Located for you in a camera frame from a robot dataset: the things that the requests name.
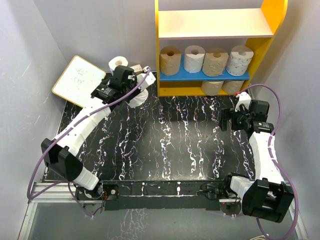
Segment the brown roll front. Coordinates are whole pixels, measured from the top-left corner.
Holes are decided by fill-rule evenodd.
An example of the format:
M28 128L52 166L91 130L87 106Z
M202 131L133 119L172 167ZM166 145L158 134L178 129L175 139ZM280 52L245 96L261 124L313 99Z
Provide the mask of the brown roll front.
M179 72L181 64L181 51L175 46L166 46L161 49L160 71L166 76L173 76Z

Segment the brown roll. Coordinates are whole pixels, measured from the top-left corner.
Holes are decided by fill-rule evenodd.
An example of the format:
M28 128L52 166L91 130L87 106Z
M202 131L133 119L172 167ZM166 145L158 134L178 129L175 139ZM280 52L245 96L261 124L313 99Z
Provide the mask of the brown roll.
M161 49L160 71L166 76L173 76L179 72L181 64L181 51L175 46L166 46Z
M203 61L203 73L208 77L217 77L222 75L228 58L228 52L222 48L208 49Z
M243 83L244 83L244 80L224 81L221 89L229 95L235 95L241 90Z
M206 96L216 96L220 92L223 81L203 81L201 90Z

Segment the white dotted paper roll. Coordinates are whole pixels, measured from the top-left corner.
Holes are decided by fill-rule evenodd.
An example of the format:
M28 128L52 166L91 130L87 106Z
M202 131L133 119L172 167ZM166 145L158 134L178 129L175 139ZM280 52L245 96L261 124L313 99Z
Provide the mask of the white dotted paper roll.
M254 52L244 45L233 47L226 62L226 71L236 77L244 75L253 56Z

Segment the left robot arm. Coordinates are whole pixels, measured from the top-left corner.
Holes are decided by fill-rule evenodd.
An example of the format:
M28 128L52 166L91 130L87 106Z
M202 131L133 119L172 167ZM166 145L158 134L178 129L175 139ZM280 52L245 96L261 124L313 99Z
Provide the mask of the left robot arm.
M103 195L100 179L84 167L77 158L78 152L96 126L121 102L138 94L138 79L135 71L119 65L111 77L102 79L92 91L85 107L73 121L54 139L41 143L46 167L68 182L82 188L93 200Z

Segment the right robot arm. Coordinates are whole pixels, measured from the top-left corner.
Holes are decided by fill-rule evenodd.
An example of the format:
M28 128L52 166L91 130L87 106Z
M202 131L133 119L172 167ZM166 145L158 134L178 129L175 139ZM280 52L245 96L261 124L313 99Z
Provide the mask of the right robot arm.
M232 130L247 134L253 153L255 180L251 182L244 175L229 173L222 190L230 199L240 198L244 215L281 223L294 193L274 163L276 154L270 140L274 126L267 122L269 108L267 101L243 95L235 108L223 109L219 122L221 130L226 131L231 124Z

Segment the white roll sideways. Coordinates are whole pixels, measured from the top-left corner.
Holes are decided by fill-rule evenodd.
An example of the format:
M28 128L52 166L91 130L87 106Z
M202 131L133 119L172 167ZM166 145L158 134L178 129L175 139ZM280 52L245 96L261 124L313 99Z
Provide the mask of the white roll sideways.
M133 99L131 99L128 103L128 106L130 108L139 107L148 99L148 96L149 92L147 89L145 89L142 92L140 92L137 96L135 96Z

